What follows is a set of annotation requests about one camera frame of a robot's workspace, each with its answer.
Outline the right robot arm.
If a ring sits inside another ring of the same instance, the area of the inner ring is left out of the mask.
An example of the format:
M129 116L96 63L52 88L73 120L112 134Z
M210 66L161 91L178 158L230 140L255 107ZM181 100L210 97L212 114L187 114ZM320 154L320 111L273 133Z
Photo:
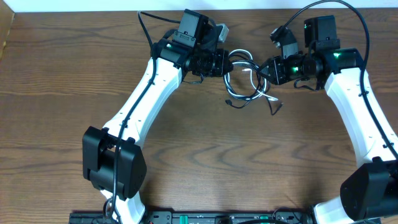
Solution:
M296 88L316 79L337 107L351 139L357 170L341 185L340 194L313 207L314 223L372 222L397 214L397 135L371 89L363 59L354 48L343 49L333 16L304 22L307 53L299 51L292 31L276 28L271 41L281 50L260 67L274 85Z

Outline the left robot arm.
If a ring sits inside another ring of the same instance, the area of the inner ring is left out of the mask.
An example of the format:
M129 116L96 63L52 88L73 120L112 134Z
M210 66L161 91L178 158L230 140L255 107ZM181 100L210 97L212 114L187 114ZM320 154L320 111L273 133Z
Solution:
M189 9L153 42L143 28L150 59L142 79L123 107L101 128L90 126L82 138L83 177L105 197L103 218L110 223L139 223L145 213L139 189L147 166L144 141L167 98L188 72L201 78L222 77L232 71L225 24Z

